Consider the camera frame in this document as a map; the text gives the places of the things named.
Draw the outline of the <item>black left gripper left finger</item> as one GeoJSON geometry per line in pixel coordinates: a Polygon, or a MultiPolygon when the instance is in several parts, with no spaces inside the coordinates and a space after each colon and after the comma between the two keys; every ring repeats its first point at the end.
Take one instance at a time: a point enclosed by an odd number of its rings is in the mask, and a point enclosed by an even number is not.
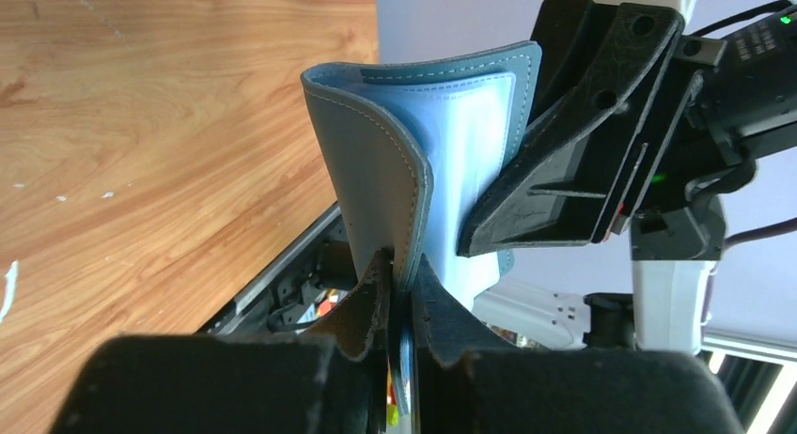
{"type": "Polygon", "coordinates": [[[89,357],[54,433],[381,433],[392,256],[302,333],[126,335],[89,357]]]}

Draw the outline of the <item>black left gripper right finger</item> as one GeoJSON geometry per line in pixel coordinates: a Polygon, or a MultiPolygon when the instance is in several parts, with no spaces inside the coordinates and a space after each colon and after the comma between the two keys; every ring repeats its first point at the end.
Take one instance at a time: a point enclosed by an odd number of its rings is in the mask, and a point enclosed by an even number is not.
{"type": "Polygon", "coordinates": [[[418,433],[740,433],[697,358],[623,349],[521,349],[421,259],[411,292],[418,433]]]}

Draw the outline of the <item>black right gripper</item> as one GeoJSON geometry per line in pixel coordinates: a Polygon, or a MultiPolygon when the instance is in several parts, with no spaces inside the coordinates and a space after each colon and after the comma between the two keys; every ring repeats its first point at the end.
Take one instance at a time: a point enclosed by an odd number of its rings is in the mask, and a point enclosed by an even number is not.
{"type": "MultiPolygon", "coordinates": [[[[468,215],[461,256],[600,241],[644,155],[635,143],[684,27],[670,7],[544,0],[535,100],[517,155],[468,215]]],[[[630,217],[634,261],[718,260],[720,197],[796,145],[796,10],[751,8],[696,30],[677,58],[699,89],[630,217]]]]}

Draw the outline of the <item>blue leather card holder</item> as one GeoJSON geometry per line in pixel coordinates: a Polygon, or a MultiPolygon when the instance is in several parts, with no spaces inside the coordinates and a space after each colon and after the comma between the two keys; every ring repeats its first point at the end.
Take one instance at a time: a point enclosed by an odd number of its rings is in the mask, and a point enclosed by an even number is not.
{"type": "Polygon", "coordinates": [[[461,257],[461,225],[519,151],[541,49],[521,41],[436,61],[333,62],[304,70],[311,122],[346,225],[353,264],[393,253],[398,410],[414,411],[414,340],[404,319],[419,267],[428,263],[464,309],[495,285],[509,253],[461,257]]]}

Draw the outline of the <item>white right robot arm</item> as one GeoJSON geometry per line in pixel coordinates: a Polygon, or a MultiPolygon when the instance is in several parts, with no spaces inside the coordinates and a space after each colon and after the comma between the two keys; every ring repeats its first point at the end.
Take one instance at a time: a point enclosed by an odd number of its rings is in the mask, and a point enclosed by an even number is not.
{"type": "Polygon", "coordinates": [[[533,302],[577,348],[697,353],[731,244],[720,198],[796,145],[796,6],[776,0],[686,33],[673,8],[545,0],[537,93],[518,154],[464,222],[463,256],[628,232],[629,293],[533,302]],[[715,28],[733,32],[714,36],[715,28]]]}

